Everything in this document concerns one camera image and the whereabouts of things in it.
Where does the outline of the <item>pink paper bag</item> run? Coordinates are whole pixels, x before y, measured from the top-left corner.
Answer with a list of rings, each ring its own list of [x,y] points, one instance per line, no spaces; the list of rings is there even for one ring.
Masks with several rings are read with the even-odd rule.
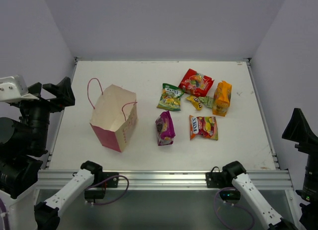
[[[93,80],[98,82],[101,91],[96,103],[89,96],[89,87]],[[114,84],[104,89],[99,79],[94,77],[88,81],[87,98],[92,106],[89,123],[101,145],[123,152],[138,121],[136,93]]]

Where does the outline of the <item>orange snack pack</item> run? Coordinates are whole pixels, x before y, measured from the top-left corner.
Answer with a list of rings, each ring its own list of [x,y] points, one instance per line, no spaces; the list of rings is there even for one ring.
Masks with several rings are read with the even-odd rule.
[[[218,83],[214,92],[212,113],[225,117],[231,105],[232,85],[226,81]]]

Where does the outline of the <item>orange Fox's candy bag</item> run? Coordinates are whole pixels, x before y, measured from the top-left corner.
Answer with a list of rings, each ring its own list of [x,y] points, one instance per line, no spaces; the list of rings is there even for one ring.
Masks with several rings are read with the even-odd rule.
[[[214,116],[189,116],[190,139],[201,136],[206,139],[218,140],[217,120]]]

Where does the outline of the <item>pale green small packet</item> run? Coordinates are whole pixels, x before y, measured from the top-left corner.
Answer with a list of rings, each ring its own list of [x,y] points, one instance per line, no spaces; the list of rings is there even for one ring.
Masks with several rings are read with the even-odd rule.
[[[208,108],[213,108],[214,99],[212,97],[210,97],[210,96],[204,96],[204,97],[200,96],[198,98],[199,98],[200,102],[204,106],[206,106]]]

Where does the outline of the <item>yellow M&M's packet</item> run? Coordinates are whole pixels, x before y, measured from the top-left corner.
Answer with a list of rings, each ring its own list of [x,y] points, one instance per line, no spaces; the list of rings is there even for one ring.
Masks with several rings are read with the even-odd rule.
[[[191,104],[194,106],[194,108],[198,111],[202,110],[203,106],[200,102],[200,100],[194,96],[194,95],[190,95],[188,97],[186,97],[186,100],[191,102]]]

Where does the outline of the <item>green Fox's candy bag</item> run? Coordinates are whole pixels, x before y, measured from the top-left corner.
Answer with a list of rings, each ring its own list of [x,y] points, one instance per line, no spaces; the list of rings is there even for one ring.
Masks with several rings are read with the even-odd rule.
[[[180,100],[183,95],[184,91],[181,88],[168,83],[163,83],[162,93],[157,108],[168,111],[180,111]]]

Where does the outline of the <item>purple snack pack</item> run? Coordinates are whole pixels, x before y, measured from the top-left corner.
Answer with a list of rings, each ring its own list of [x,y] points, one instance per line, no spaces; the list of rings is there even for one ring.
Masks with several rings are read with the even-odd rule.
[[[175,138],[175,130],[169,111],[162,112],[155,121],[157,131],[157,143],[159,146],[172,145]]]

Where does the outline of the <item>red snack pack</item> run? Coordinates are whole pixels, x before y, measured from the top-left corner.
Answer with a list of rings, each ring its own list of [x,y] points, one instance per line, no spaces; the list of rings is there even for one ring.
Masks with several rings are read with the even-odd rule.
[[[214,80],[211,77],[198,73],[193,69],[189,69],[178,87],[185,93],[196,97],[205,97],[213,83]]]

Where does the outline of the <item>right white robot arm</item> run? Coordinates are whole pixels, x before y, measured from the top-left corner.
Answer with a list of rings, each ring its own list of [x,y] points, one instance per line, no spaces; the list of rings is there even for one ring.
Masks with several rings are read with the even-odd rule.
[[[318,228],[318,137],[311,130],[302,110],[295,108],[282,134],[282,138],[295,142],[299,152],[308,155],[303,188],[296,190],[308,204],[300,204],[300,223],[307,230]],[[236,188],[247,200],[265,230],[295,230],[296,226],[285,220],[257,190],[247,171],[238,161],[222,168],[221,180],[226,186]]]

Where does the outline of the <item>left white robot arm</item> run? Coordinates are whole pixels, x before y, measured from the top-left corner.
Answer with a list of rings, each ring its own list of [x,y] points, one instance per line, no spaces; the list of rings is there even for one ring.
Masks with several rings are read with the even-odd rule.
[[[90,186],[103,181],[101,165],[86,161],[55,195],[34,204],[41,169],[47,153],[50,115],[74,106],[71,80],[58,84],[27,86],[23,77],[0,80],[0,100],[20,110],[18,120],[0,120],[0,216],[6,230],[55,230],[66,208]]]

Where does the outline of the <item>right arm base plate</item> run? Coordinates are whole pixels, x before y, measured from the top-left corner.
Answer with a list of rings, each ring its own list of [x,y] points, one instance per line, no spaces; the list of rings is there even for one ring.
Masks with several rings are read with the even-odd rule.
[[[207,188],[226,188],[233,187],[230,176],[226,171],[214,166],[211,171],[205,173]]]

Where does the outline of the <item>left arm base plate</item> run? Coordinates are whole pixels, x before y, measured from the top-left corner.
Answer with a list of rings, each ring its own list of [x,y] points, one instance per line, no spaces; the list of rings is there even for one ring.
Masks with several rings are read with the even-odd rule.
[[[84,191],[84,198],[89,202],[95,202],[105,197],[107,188],[118,187],[118,172],[102,172],[94,180],[93,187]]]

